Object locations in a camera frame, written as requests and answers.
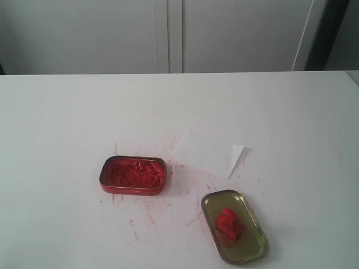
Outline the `red ink tin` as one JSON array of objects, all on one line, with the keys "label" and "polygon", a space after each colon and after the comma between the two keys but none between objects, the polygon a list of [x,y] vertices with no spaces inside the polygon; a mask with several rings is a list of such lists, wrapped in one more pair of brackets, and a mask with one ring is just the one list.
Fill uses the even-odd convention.
[{"label": "red ink tin", "polygon": [[164,189],[166,177],[161,158],[116,155],[105,161],[99,183],[111,194],[155,196]]}]

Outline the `red plastic stamp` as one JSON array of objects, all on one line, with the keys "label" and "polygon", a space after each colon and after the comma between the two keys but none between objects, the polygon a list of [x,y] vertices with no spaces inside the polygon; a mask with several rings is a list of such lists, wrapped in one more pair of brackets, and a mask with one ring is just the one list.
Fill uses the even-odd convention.
[{"label": "red plastic stamp", "polygon": [[244,230],[241,219],[230,208],[222,208],[215,221],[215,227],[232,241],[239,239]]}]

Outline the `white paper sheet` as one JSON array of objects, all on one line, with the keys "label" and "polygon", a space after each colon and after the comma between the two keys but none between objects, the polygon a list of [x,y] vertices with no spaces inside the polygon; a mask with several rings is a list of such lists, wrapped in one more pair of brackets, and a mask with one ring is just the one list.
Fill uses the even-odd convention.
[{"label": "white paper sheet", "polygon": [[172,158],[195,169],[228,179],[244,148],[189,129],[175,148]]}]

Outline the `gold tin lid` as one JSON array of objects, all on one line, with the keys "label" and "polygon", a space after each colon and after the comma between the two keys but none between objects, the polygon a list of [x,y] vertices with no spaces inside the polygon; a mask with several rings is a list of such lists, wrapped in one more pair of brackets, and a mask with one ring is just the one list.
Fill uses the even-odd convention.
[{"label": "gold tin lid", "polygon": [[[267,239],[244,195],[234,190],[209,193],[202,198],[201,208],[223,261],[240,265],[265,255]],[[222,208],[232,209],[244,225],[244,230],[236,241],[228,239],[215,227]]]}]

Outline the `white cabinet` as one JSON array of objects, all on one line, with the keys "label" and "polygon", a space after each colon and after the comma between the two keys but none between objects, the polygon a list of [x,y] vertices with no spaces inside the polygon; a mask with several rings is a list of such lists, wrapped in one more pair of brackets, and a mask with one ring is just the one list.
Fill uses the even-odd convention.
[{"label": "white cabinet", "polygon": [[2,1],[10,75],[304,69],[325,1]]}]

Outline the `dark post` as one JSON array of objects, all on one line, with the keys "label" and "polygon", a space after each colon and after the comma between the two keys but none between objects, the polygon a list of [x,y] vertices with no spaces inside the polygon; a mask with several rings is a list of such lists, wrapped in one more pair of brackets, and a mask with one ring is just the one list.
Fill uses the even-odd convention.
[{"label": "dark post", "polygon": [[350,0],[326,1],[304,71],[323,71]]}]

